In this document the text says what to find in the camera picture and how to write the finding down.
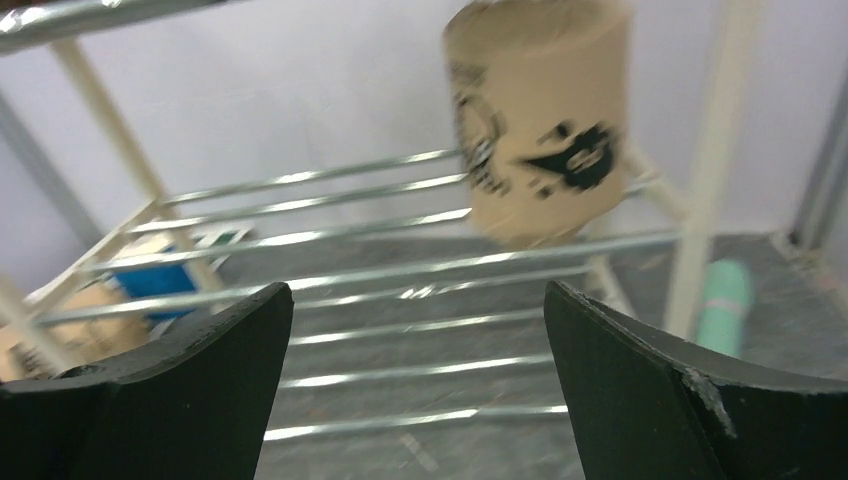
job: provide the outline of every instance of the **mint green cylinder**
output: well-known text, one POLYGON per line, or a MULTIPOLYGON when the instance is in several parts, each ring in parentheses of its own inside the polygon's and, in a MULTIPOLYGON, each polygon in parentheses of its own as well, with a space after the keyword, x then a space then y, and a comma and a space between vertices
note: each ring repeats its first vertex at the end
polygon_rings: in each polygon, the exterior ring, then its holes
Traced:
POLYGON ((751 275, 741 263, 721 260, 707 267, 696 342, 738 357, 745 318, 754 302, 751 275))

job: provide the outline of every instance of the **white wall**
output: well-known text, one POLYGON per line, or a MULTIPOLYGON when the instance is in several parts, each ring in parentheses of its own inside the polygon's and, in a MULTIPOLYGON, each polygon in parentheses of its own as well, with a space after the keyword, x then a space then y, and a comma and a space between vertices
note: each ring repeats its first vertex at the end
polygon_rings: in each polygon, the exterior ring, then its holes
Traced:
MULTIPOLYGON (((848 66, 848 2, 766 1, 754 89, 722 217, 731 231, 790 222, 848 66)), ((181 192, 451 146, 439 37, 465 3, 252 0, 87 36, 83 44, 167 187, 181 192)), ((637 7, 632 136, 685 187, 718 1, 631 3, 637 7)), ((0 89, 104 229, 140 203, 49 51, 0 59, 0 89)), ((395 174, 267 193, 258 201, 373 178, 389 182, 395 174)), ((463 201, 460 189, 441 190, 263 225, 266 233, 296 231, 463 201)), ((657 218, 628 208, 618 222, 645 228, 657 218)))
POLYGON ((0 136, 0 275, 30 292, 71 265, 85 246, 0 136))

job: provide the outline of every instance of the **metal rod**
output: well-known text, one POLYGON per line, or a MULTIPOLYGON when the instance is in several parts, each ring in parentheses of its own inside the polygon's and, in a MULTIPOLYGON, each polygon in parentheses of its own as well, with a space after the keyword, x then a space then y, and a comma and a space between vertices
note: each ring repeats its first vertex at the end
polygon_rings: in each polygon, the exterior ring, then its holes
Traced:
POLYGON ((365 381, 392 380, 397 378, 430 377, 433 375, 447 375, 450 373, 473 372, 477 370, 489 370, 503 367, 530 367, 547 365, 553 363, 551 354, 528 355, 525 357, 496 358, 493 360, 481 360, 478 362, 446 363, 440 365, 423 365, 415 367, 387 368, 383 370, 366 370, 362 372, 342 373, 335 375, 321 375, 317 377, 292 378, 281 380, 277 388, 285 390, 289 388, 314 388, 328 387, 331 385, 344 385, 365 381))
POLYGON ((843 82, 792 228, 791 240, 805 254, 825 246, 828 224, 839 211, 840 195, 848 183, 848 72, 843 82))
MULTIPOLYGON (((648 233, 640 235, 632 235, 626 237, 611 238, 599 240, 596 242, 586 242, 582 244, 567 245, 548 250, 529 250, 513 253, 497 253, 492 255, 484 255, 480 257, 461 258, 446 260, 441 262, 422 262, 398 265, 394 267, 383 267, 376 269, 355 270, 352 272, 343 272, 336 275, 326 275, 320 277, 301 278, 288 281, 287 283, 294 291, 306 290, 315 287, 326 287, 333 285, 346 285, 357 282, 370 280, 385 280, 394 277, 403 277, 407 275, 415 275, 421 273, 438 273, 456 269, 470 268, 480 265, 495 265, 503 262, 513 262, 520 260, 541 260, 568 258, 574 256, 592 255, 595 253, 609 253, 625 249, 640 249, 658 246, 667 246, 673 244, 678 238, 675 231, 648 233)), ((130 315, 135 313, 162 312, 171 310, 191 309, 212 305, 217 303, 227 303, 237 301, 242 297, 252 295, 262 288, 262 286, 241 287, 235 289, 221 290, 217 292, 203 292, 197 294, 182 294, 169 295, 162 297, 154 297, 144 300, 134 300, 117 305, 88 307, 76 310, 68 310, 64 312, 51 312, 39 319, 39 322, 52 325, 59 323, 67 323, 88 318, 103 318, 115 315, 130 315)), ((426 292, 427 296, 432 296, 437 289, 432 287, 431 291, 426 292)), ((424 295, 424 292, 418 292, 415 289, 406 289, 410 291, 407 297, 416 298, 424 295)), ((375 299, 374 296, 360 295, 354 297, 345 297, 347 303, 357 303, 375 299)), ((317 302, 326 302, 323 300, 316 301, 311 306, 307 304, 299 304, 296 308, 317 308, 321 305, 317 302)), ((338 299, 333 300, 334 305, 342 305, 338 303, 338 299)))
POLYGON ((314 182, 316 180, 326 180, 330 178, 344 177, 348 175, 359 175, 363 173, 378 172, 381 170, 388 170, 407 165, 424 164, 437 160, 444 160, 446 158, 455 157, 457 155, 459 155, 458 150, 436 150, 433 152, 419 153, 417 155, 386 158, 382 160, 376 160, 370 163, 361 163, 350 167, 334 168, 331 170, 323 171, 292 173, 289 175, 274 177, 259 182, 229 185, 221 188, 212 188, 209 190, 175 195, 169 198, 165 202, 165 205, 177 205, 180 203, 197 202, 200 200, 211 200, 213 198, 221 198, 243 193, 259 192, 262 190, 269 190, 288 185, 295 185, 298 183, 314 182))
POLYGON ((495 253, 480 257, 460 258, 437 262, 422 262, 398 265, 394 267, 368 269, 353 272, 324 275, 319 277, 302 278, 287 282, 293 290, 303 290, 315 287, 343 285, 370 280, 380 280, 395 276, 415 275, 420 273, 438 273, 482 265, 494 265, 502 262, 518 260, 542 260, 553 258, 582 257, 600 253, 612 253, 620 250, 640 249, 671 245, 677 241, 676 231, 646 233, 623 237, 609 238, 594 242, 583 242, 545 250, 526 250, 511 253, 495 253))
POLYGON ((409 228, 457 222, 465 220, 470 212, 471 209, 464 208, 461 210, 452 210, 450 212, 436 213, 433 215, 398 218, 386 220, 384 222, 357 225, 353 227, 339 227, 330 228, 326 230, 314 230, 311 232, 291 233, 287 235, 264 238, 262 240, 239 242, 232 245, 206 248, 203 250, 194 250, 192 252, 156 253, 150 255, 139 255, 135 257, 123 258, 120 260, 89 265, 87 267, 87 270, 95 273, 104 273, 110 271, 120 272, 126 270, 136 270, 151 266, 177 265, 187 260, 221 257, 224 255, 232 255, 236 253, 246 253, 258 250, 280 248, 288 245, 296 245, 299 243, 307 243, 316 240, 346 238, 359 235, 385 233, 395 230, 404 230, 409 228))
MULTIPOLYGON (((428 285, 400 287, 389 290, 368 292, 360 295, 326 298, 321 300, 298 301, 295 310, 311 310, 340 305, 370 302, 375 300, 419 300, 442 295, 449 292, 471 288, 484 288, 531 280, 558 279, 586 273, 586 266, 567 267, 553 270, 543 270, 529 273, 519 273, 484 279, 454 282, 434 282, 428 285)), ((215 292, 215 294, 179 294, 154 297, 145 300, 134 300, 117 305, 88 307, 84 309, 51 312, 41 317, 38 322, 43 325, 56 325, 76 322, 90 318, 111 317, 115 315, 130 315, 135 313, 167 312, 171 310, 191 309, 214 305, 221 302, 235 302, 243 297, 259 292, 267 285, 254 285, 215 292)))
POLYGON ((197 217, 188 217, 175 220, 165 220, 159 222, 151 222, 146 225, 127 230, 127 233, 143 234, 152 232, 162 232, 166 230, 176 230, 183 228, 196 227, 199 225, 208 225, 210 223, 221 223, 242 218, 254 218, 265 215, 277 215, 280 213, 302 210, 305 208, 314 208, 324 205, 334 205, 337 203, 353 202, 358 200, 367 200, 372 198, 380 198, 401 193, 411 193, 431 188, 448 187, 451 185, 459 185, 465 179, 465 174, 447 175, 444 177, 431 178, 417 182, 401 183, 398 185, 388 185, 384 187, 367 188, 363 190, 355 190, 347 193, 336 195, 327 195, 324 197, 306 198, 303 200, 292 200, 282 203, 273 203, 270 205, 260 205, 256 207, 240 208, 227 212, 213 213, 210 215, 200 215, 197 217))
POLYGON ((0 10, 0 54, 228 0, 65 0, 0 10))
POLYGON ((415 425, 465 423, 474 419, 523 420, 567 417, 568 407, 565 405, 537 407, 516 405, 506 407, 467 408, 463 410, 367 418, 364 420, 304 425, 300 427, 275 428, 265 432, 264 440, 266 442, 279 442, 296 438, 316 437, 320 435, 340 433, 365 433, 400 427, 411 427, 415 425))
POLYGON ((371 302, 375 300, 421 300, 432 298, 446 293, 470 290, 474 288, 499 287, 513 283, 530 282, 533 280, 554 280, 564 277, 583 275, 589 272, 586 265, 576 267, 557 268, 551 270, 533 271, 527 273, 515 273, 510 275, 499 275, 467 281, 444 281, 433 282, 427 285, 413 285, 376 292, 348 295, 345 297, 322 298, 320 300, 299 301, 295 308, 297 310, 311 310, 315 308, 337 307, 341 305, 352 305, 354 303, 371 302))
POLYGON ((531 310, 520 310, 515 312, 495 313, 492 315, 478 315, 473 317, 453 318, 438 322, 404 323, 400 325, 387 325, 385 327, 359 328, 333 333, 319 333, 303 337, 291 337, 289 347, 297 345, 316 345, 323 343, 335 343, 344 340, 355 340, 360 338, 382 337, 388 335, 401 335, 405 333, 437 332, 454 328, 473 327, 480 325, 499 325, 512 322, 523 322, 542 318, 543 312, 539 308, 531 310))

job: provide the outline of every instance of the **shelf rack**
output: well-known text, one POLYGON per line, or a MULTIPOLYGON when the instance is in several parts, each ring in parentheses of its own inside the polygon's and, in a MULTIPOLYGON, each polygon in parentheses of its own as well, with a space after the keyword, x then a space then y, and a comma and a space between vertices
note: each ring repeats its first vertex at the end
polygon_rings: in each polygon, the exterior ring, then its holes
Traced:
MULTIPOLYGON (((16 327, 22 335, 44 353, 45 358, 57 371, 65 370, 78 362, 72 358, 70 352, 63 350, 49 335, 45 334, 44 327, 106 316, 172 311, 202 306, 220 307, 235 302, 263 287, 263 285, 253 285, 225 288, 220 278, 208 267, 207 260, 211 257, 282 248, 306 242, 409 231, 452 222, 462 222, 470 212, 468 208, 461 208, 429 215, 279 235, 235 245, 195 249, 187 234, 187 230, 192 227, 233 219, 279 215, 301 209, 402 195, 427 189, 455 187, 463 184, 465 178, 462 173, 449 172, 441 177, 398 185, 260 205, 209 215, 181 217, 177 210, 178 207, 189 202, 243 195, 369 172, 413 168, 418 165, 454 159, 458 156, 458 152, 454 149, 437 150, 333 170, 302 172, 261 182, 169 196, 150 167, 150 162, 143 149, 127 127, 105 87, 97 78, 90 61, 77 43, 76 37, 87 32, 222 3, 226 3, 226 0, 67 0, 19 8, 0 17, 0 53, 10 53, 34 45, 49 44, 99 126, 113 143, 119 154, 119 159, 132 173, 139 188, 148 198, 147 203, 132 214, 130 218, 118 225, 37 294, 24 297, 15 292, 10 287, 9 282, 0 282, 0 320, 16 327), (173 253, 110 260, 132 238, 150 232, 167 232, 172 236, 177 250, 173 253), (134 300, 103 307, 55 311, 57 305, 60 305, 69 295, 103 273, 174 264, 185 264, 188 267, 191 278, 198 286, 199 291, 197 293, 134 300)), ((602 299, 606 303, 624 313, 634 315, 627 296, 622 291, 609 266, 607 256, 610 253, 622 250, 676 244, 677 253, 671 289, 668 295, 665 329, 680 337, 689 337, 698 307, 702 275, 711 251, 711 239, 716 224, 719 201, 724 192, 726 174, 730 165, 731 149, 737 136, 739 113, 742 105, 741 98, 747 83, 747 67, 757 37, 761 10, 762 0, 725 0, 723 2, 723 24, 714 46, 711 84, 705 99, 704 120, 699 148, 696 152, 696 164, 688 204, 644 155, 633 148, 627 152, 625 161, 632 178, 627 196, 640 196, 650 200, 679 228, 661 232, 617 235, 610 229, 608 216, 605 216, 593 221, 587 229, 588 235, 584 236, 578 243, 557 248, 331 272, 308 278, 281 278, 281 281, 286 281, 291 286, 296 297, 302 292, 314 288, 358 284, 376 279, 396 278, 398 283, 402 285, 393 289, 371 291, 356 296, 303 301, 296 305, 296 309, 302 311, 383 299, 414 302, 417 299, 432 298, 457 290, 509 285, 534 279, 584 276, 587 288, 600 290, 602 299), (580 267, 494 277, 475 273, 477 267, 484 265, 565 257, 588 257, 588 261, 580 267), (436 281, 426 284, 415 284, 413 282, 404 285, 402 283, 410 281, 409 279, 416 274, 454 270, 466 272, 469 278, 462 281, 436 281)), ((458 163, 454 160, 450 162, 450 165, 455 167, 458 163)), ((422 323, 294 337, 291 339, 290 345, 333 343, 354 338, 390 335, 414 335, 417 332, 458 329, 473 325, 521 322, 537 319, 540 315, 540 309, 491 312, 476 317, 435 319, 422 323)), ((321 377, 284 379, 279 388, 314 388, 338 383, 456 374, 506 366, 538 365, 551 361, 552 358, 549 354, 540 354, 460 364, 398 367, 321 377)), ((427 412, 273 429, 266 432, 265 440, 268 442, 282 441, 328 433, 357 432, 429 423, 462 422, 475 418, 556 417, 567 414, 568 408, 565 405, 471 407, 456 411, 427 412)))

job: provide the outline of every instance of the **black printed logo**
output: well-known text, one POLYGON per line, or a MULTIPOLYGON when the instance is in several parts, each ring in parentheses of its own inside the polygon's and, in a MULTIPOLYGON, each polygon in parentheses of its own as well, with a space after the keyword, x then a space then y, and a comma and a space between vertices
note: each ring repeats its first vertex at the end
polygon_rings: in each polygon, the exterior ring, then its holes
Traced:
MULTIPOLYGON (((539 139, 543 144, 549 141, 565 142, 572 136, 572 127, 562 122, 539 139)), ((612 129, 596 124, 585 132, 574 135, 571 143, 563 150, 541 157, 521 160, 524 165, 560 176, 561 187, 591 190, 603 182, 615 166, 615 133, 612 129)), ((541 180, 535 180, 535 186, 541 180)), ((553 195, 556 185, 542 187, 537 195, 547 198, 553 195)))
POLYGON ((506 195, 509 180, 499 177, 492 163, 498 140, 506 132, 503 117, 479 95, 459 96, 455 107, 459 143, 472 188, 506 195))

